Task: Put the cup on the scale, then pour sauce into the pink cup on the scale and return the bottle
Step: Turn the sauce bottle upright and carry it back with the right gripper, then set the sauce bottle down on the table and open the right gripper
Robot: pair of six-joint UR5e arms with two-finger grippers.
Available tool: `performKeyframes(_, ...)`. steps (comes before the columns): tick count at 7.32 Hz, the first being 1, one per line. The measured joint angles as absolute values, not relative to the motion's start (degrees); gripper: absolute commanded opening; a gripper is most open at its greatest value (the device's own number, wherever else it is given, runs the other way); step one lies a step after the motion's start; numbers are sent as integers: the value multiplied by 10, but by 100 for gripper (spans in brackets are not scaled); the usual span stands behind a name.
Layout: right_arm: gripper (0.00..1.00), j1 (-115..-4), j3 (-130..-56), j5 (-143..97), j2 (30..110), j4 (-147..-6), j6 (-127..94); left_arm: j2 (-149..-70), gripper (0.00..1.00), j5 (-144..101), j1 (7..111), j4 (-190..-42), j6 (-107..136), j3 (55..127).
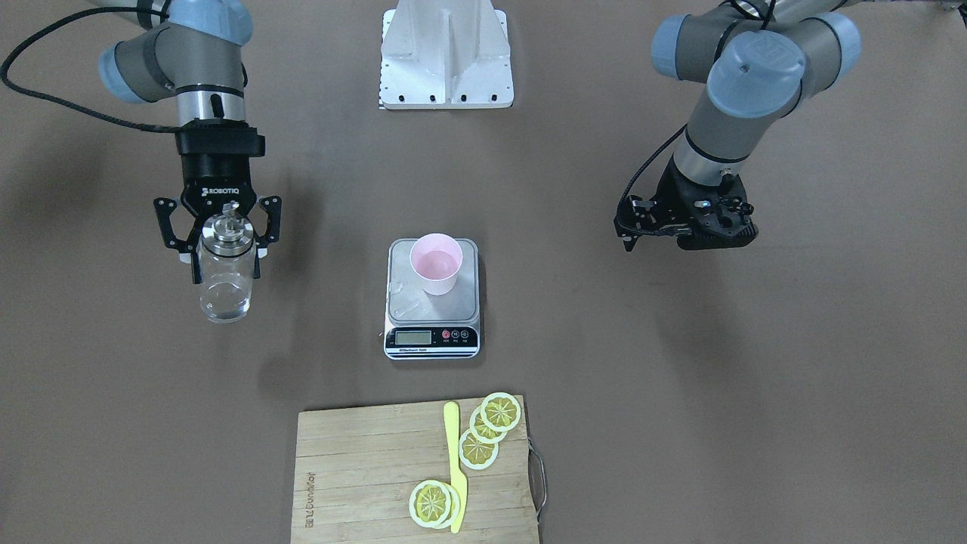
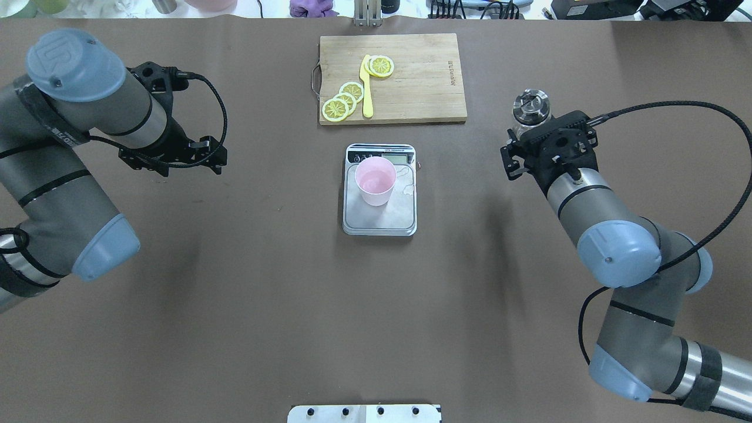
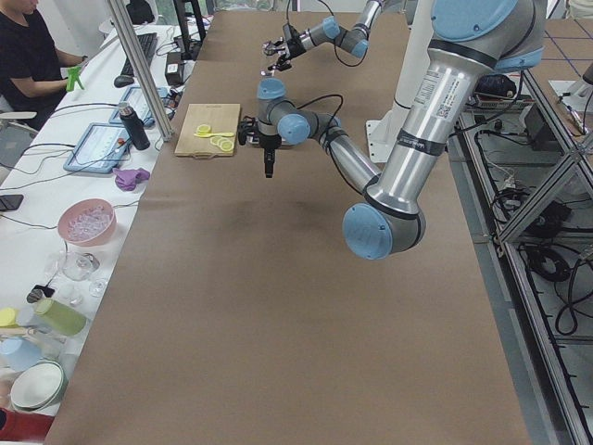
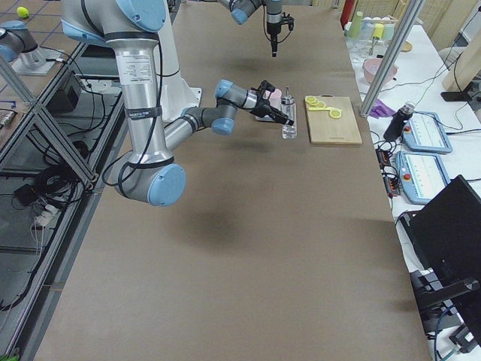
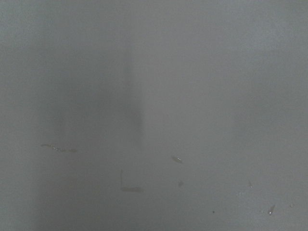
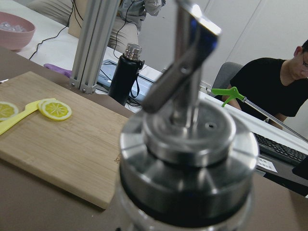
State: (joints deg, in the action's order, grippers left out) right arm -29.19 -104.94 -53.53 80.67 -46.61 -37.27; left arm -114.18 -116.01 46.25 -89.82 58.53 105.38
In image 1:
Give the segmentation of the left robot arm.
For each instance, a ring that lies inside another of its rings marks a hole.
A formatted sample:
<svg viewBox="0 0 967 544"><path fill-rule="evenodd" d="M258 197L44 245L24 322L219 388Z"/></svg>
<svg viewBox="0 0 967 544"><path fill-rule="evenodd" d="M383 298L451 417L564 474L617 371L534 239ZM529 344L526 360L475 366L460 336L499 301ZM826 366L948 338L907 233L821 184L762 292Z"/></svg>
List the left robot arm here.
<svg viewBox="0 0 967 544"><path fill-rule="evenodd" d="M622 194L613 220L626 251L646 236L683 250L749 245L758 235L740 169L768 128L855 66L861 37L845 1L728 1L671 15L650 43L653 68L705 84L650 199Z"/></svg>

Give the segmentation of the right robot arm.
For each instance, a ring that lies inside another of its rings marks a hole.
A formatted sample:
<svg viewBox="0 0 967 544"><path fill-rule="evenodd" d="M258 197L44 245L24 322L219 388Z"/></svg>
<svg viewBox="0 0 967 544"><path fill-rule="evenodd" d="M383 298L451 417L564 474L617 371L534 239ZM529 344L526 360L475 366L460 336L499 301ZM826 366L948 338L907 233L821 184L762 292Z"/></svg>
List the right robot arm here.
<svg viewBox="0 0 967 544"><path fill-rule="evenodd" d="M252 157L265 154L265 138L246 123L241 50L255 28L239 1L131 1L130 7L144 32L101 55L101 80L124 102L173 97L178 104L174 138L184 189L177 201L155 199L154 209L163 244L180 252L193 281L202 283L202 232L229 203L237 203L242 219L255 206L268 216L266 230L253 234L256 259L280 237L281 200L259 199L249 168Z"/></svg>

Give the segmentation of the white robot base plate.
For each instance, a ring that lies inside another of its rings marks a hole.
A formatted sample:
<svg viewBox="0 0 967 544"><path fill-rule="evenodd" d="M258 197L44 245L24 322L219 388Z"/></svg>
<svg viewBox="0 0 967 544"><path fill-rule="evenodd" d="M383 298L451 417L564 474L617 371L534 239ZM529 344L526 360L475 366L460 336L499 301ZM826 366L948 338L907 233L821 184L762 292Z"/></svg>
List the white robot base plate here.
<svg viewBox="0 0 967 544"><path fill-rule="evenodd" d="M514 103L507 15L490 1L400 1L383 14L381 54L384 110Z"/></svg>

